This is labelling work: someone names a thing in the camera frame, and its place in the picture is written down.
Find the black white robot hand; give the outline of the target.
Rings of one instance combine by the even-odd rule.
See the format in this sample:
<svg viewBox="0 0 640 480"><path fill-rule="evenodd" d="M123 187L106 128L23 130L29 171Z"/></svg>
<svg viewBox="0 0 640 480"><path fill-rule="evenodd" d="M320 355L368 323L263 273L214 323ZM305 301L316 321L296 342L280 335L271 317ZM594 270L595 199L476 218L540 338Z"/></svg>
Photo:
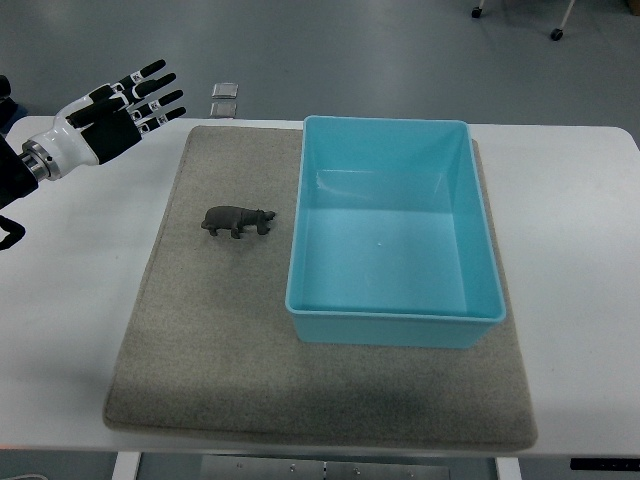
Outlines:
<svg viewBox="0 0 640 480"><path fill-rule="evenodd" d="M176 79L173 73L154 76L165 66L165 60L157 60L63 107L49 130L23 144L19 158L41 182L120 156L148 133L186 113L183 107L169 108L182 97L181 90L149 98Z"/></svg>

